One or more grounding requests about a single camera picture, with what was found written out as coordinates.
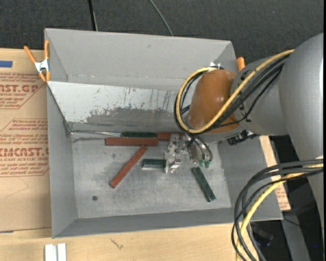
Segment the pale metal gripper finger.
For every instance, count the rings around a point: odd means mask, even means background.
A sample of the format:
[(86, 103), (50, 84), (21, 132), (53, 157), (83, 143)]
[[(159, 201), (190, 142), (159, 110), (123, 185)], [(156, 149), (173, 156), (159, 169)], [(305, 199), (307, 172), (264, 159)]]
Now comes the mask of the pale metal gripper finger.
[(166, 154), (165, 173), (174, 173), (182, 165), (181, 154)]
[(172, 134), (168, 142), (167, 153), (183, 153), (184, 149), (185, 136), (180, 134)]

